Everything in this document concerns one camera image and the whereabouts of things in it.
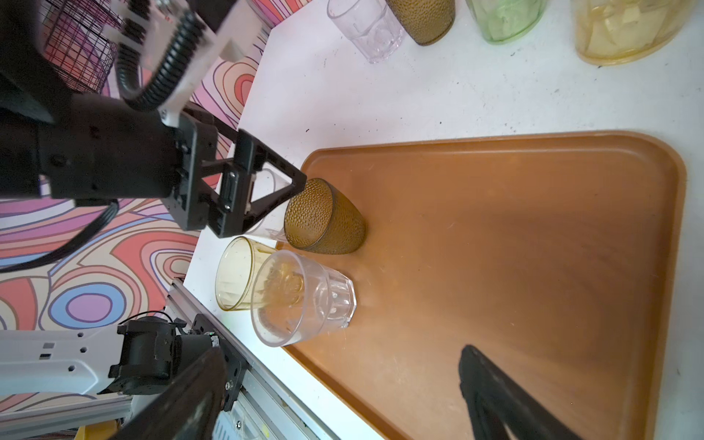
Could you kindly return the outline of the brown short glass front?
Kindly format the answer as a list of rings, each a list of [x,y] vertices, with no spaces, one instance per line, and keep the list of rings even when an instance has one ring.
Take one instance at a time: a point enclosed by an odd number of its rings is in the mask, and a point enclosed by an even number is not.
[[[363,245],[367,223],[342,192],[324,179],[313,178],[289,201],[283,231],[295,249],[344,255]]]

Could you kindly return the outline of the yellow short plastic glass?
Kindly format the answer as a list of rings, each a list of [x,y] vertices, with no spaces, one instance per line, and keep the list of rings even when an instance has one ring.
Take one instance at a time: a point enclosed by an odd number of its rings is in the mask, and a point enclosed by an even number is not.
[[[216,302],[223,311],[243,311],[251,307],[252,292],[263,263],[276,252],[274,247],[238,236],[225,248],[214,281]]]

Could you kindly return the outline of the green short glass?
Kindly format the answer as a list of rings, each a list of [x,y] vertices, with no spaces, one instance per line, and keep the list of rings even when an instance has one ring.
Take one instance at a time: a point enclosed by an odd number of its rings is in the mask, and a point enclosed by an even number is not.
[[[467,0],[482,38],[504,44],[524,36],[544,15],[546,0]]]

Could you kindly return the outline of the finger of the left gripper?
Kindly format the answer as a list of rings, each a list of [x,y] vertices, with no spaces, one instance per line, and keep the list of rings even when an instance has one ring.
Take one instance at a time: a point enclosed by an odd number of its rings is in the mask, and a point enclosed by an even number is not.
[[[232,146],[218,171],[212,231],[218,238],[283,238],[285,207],[303,191],[306,175],[245,131],[230,129],[225,137]]]

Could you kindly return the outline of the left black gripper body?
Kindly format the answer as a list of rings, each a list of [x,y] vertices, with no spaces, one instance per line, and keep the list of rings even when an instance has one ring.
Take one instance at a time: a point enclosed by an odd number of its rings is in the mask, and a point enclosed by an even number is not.
[[[100,95],[75,95],[57,123],[1,112],[1,196],[49,194],[77,204],[160,199],[184,230],[208,225],[210,195],[201,165],[216,157],[212,115],[192,104],[174,128],[157,112],[142,113]]]

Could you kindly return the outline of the brown plastic tray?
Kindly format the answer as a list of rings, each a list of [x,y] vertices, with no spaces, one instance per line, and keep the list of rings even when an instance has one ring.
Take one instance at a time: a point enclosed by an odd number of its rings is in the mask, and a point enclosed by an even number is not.
[[[359,306],[289,354],[379,434],[469,439],[478,348],[585,439],[649,439],[687,172],[666,143],[583,132],[330,148],[302,165],[368,236],[324,256]]]

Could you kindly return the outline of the brown tall glass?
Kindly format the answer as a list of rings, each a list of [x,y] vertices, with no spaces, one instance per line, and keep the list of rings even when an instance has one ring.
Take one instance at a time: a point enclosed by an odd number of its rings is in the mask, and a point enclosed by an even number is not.
[[[387,0],[407,34],[420,46],[434,44],[454,24],[455,0]]]

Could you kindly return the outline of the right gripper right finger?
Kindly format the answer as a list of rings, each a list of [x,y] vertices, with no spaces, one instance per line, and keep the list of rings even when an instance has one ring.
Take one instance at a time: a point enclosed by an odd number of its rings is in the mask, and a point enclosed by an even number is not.
[[[462,349],[460,390],[476,439],[577,439],[475,346]]]

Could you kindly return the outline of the clear faceted glass front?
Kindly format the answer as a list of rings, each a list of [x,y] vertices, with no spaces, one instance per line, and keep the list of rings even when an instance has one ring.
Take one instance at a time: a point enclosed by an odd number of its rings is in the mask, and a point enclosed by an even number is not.
[[[346,275],[280,250],[258,270],[250,317],[260,342],[280,348],[348,327],[357,307],[354,283]]]

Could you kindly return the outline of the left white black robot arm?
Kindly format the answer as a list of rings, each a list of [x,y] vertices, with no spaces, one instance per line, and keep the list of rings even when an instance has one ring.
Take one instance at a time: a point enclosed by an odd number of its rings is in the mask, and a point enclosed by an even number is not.
[[[63,246],[17,271],[80,250],[116,216],[123,199],[159,199],[179,227],[220,238],[249,232],[300,194],[305,175],[244,131],[189,104],[175,126],[100,95],[71,95],[60,115],[1,112],[1,194],[93,205],[102,213]],[[220,337],[189,333],[170,318],[138,315],[74,331],[1,334],[1,391],[157,394],[192,364],[225,363]]]

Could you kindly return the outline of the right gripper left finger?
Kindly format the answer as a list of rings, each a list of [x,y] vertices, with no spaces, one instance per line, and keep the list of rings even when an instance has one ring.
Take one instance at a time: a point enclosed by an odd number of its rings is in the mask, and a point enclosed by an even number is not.
[[[210,348],[113,438],[211,439],[223,407],[226,378],[222,349]]]

